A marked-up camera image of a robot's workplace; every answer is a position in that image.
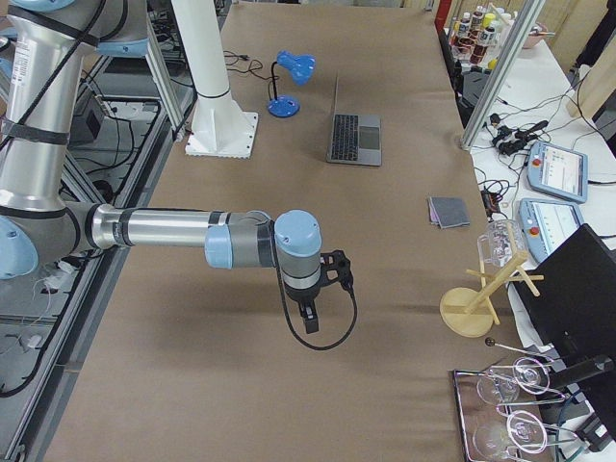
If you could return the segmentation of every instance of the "white wire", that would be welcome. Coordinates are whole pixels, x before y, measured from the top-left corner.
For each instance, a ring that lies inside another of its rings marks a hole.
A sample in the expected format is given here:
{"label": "white wire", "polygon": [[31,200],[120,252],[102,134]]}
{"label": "white wire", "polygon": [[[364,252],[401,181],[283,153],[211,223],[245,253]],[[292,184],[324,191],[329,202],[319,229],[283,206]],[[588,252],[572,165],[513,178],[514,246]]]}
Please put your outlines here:
{"label": "white wire", "polygon": [[38,281],[35,282],[34,286],[32,287],[32,293],[33,293],[32,300],[34,300],[36,296],[35,290],[36,290],[37,284],[41,281],[43,282],[45,289],[47,289],[47,306],[45,307],[45,310],[34,321],[30,322],[29,324],[24,325],[23,323],[24,318],[23,317],[21,318],[20,325],[23,325],[23,327],[21,328],[21,331],[19,332],[19,334],[17,334],[17,337],[15,338],[14,342],[7,349],[5,349],[4,351],[0,351],[0,356],[4,356],[9,351],[11,351],[13,348],[15,348],[17,345],[19,345],[19,341],[26,333],[26,330],[32,327],[33,325],[37,324],[49,312],[49,309],[51,308],[51,286],[47,284],[47,282],[44,279],[39,279]]}

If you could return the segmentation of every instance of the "table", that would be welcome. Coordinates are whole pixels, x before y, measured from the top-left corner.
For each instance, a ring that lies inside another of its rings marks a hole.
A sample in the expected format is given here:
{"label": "table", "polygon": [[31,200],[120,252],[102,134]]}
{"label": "table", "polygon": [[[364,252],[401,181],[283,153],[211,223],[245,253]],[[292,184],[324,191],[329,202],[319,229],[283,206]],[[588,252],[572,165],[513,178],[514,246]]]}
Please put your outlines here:
{"label": "table", "polygon": [[[223,46],[266,69],[283,47],[314,54],[306,86],[279,81],[302,108],[273,118],[267,83],[232,73],[235,99],[261,114],[251,158],[191,158],[178,146],[151,205],[311,211],[323,249],[352,262],[356,330],[330,352],[308,350],[285,326],[273,270],[210,269],[198,249],[136,247],[45,460],[460,460],[449,371],[482,369],[502,352],[439,315],[445,291],[478,288],[464,270],[476,268],[486,218],[472,159],[457,147],[433,18],[240,4]],[[382,167],[324,161],[336,74],[341,110],[381,115]],[[471,225],[429,224],[431,194],[464,198]],[[335,289],[317,303],[321,333],[310,340],[325,344],[351,307]],[[499,340],[515,344],[511,313],[497,307]]]}
{"label": "table", "polygon": [[[522,113],[519,113],[513,107],[534,108],[538,103],[565,92],[570,96],[574,95],[574,92],[570,90],[569,81],[560,69],[552,52],[547,44],[541,41],[534,48],[521,51],[499,95],[501,100],[506,101],[509,105],[498,101],[494,105],[494,112],[499,114],[518,113],[506,119],[505,124],[509,127],[520,127],[525,124],[534,124],[542,119],[549,119],[551,123],[546,131],[552,137],[552,143],[566,148],[575,148],[577,151],[588,154],[589,179],[603,182],[614,181],[616,179],[616,159],[614,159],[614,155],[604,139],[599,134],[594,133],[583,119],[574,119],[569,115],[566,110],[567,98],[554,100],[545,106]],[[499,162],[496,149],[486,147],[490,145],[491,139],[492,136],[486,130],[482,131],[477,138],[475,147],[471,151],[475,166],[483,170],[490,179],[502,178],[514,183],[517,181],[517,175]],[[507,163],[511,161],[510,159],[503,159]],[[522,161],[523,158],[515,161],[514,167],[520,167]],[[482,172],[477,170],[476,176],[477,181],[483,181]],[[516,217],[519,199],[523,197],[550,198],[529,188],[526,171],[522,174],[519,189],[517,191],[512,189],[504,195],[503,202],[507,206],[503,211],[510,218]],[[589,186],[588,200],[579,207],[584,219],[597,234],[612,235],[616,233],[614,203],[616,203],[615,186]],[[616,240],[608,240],[605,243],[610,248],[616,248]],[[536,262],[531,261],[526,266],[534,268]],[[524,305],[513,288],[509,290],[509,299],[523,345],[527,347],[542,345],[539,336],[532,327]],[[567,425],[575,428],[577,424],[582,422],[583,418],[578,418],[568,422]],[[570,445],[565,448],[565,453],[571,455],[576,448],[577,445]],[[615,458],[616,444],[611,443],[601,453],[583,454],[577,460],[608,461],[615,460]]]}

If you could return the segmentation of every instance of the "blue joint cap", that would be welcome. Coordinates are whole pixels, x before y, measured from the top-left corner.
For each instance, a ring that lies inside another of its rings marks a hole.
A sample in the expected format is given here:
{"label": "blue joint cap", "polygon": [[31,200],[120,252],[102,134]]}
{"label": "blue joint cap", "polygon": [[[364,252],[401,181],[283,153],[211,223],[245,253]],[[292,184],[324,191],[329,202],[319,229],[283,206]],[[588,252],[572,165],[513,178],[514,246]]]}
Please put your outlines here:
{"label": "blue joint cap", "polygon": [[11,0],[9,2],[31,12],[54,12],[75,3],[75,0]]}
{"label": "blue joint cap", "polygon": [[147,55],[147,38],[133,41],[103,41],[96,51],[113,58],[141,58]]}
{"label": "blue joint cap", "polygon": [[268,111],[276,117],[290,117],[299,111],[299,101],[288,94],[278,96],[278,99],[271,99],[268,104]]}
{"label": "blue joint cap", "polygon": [[317,60],[312,55],[294,55],[287,50],[281,50],[276,56],[276,62],[289,70],[296,85],[304,85],[315,72]]}
{"label": "blue joint cap", "polygon": [[303,210],[292,210],[274,224],[276,245],[295,257],[311,257],[321,251],[321,229],[317,219]]}
{"label": "blue joint cap", "polygon": [[233,268],[233,246],[229,226],[210,226],[205,233],[205,259],[212,268]]}
{"label": "blue joint cap", "polygon": [[39,255],[30,238],[5,217],[0,217],[0,254],[0,279],[28,274],[39,264]]}

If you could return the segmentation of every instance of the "electronic device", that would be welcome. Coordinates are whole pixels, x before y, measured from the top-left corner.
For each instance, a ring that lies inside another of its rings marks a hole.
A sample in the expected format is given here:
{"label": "electronic device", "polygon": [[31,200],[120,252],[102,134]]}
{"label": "electronic device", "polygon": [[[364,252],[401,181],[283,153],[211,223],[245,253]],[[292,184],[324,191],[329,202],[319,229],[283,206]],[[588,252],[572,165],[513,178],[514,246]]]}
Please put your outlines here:
{"label": "electronic device", "polygon": [[[497,114],[492,114],[490,115],[490,121],[493,124],[498,124],[501,118]],[[537,140],[540,136],[537,132],[547,126],[547,120],[541,120],[527,130],[499,125],[496,136],[492,138],[492,145],[497,148],[500,154],[511,156],[526,148],[530,142]]]}
{"label": "electronic device", "polygon": [[327,162],[379,167],[381,118],[378,115],[338,114],[338,76],[332,105],[332,127]]}
{"label": "electronic device", "polygon": [[518,215],[528,251],[537,263],[548,258],[584,223],[577,204],[562,200],[522,199]]}
{"label": "electronic device", "polygon": [[[541,340],[552,343],[568,369],[598,356],[616,358],[616,256],[588,224],[582,224],[538,268],[541,296],[526,284],[514,287]],[[616,437],[616,372],[579,378],[607,434]]]}
{"label": "electronic device", "polygon": [[588,156],[544,141],[530,148],[528,183],[531,188],[572,200],[578,204],[588,197]]}

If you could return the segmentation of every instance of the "black monitor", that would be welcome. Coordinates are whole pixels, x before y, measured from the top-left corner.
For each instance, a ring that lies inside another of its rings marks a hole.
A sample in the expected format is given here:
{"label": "black monitor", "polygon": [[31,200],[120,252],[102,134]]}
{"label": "black monitor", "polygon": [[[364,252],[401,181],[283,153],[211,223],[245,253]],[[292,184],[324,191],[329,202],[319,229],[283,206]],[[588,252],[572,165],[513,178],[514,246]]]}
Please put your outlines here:
{"label": "black monitor", "polygon": [[[540,296],[515,287],[541,340],[568,368],[598,355],[616,361],[616,256],[590,226],[581,227],[539,267]],[[578,383],[609,435],[616,439],[616,371]]]}

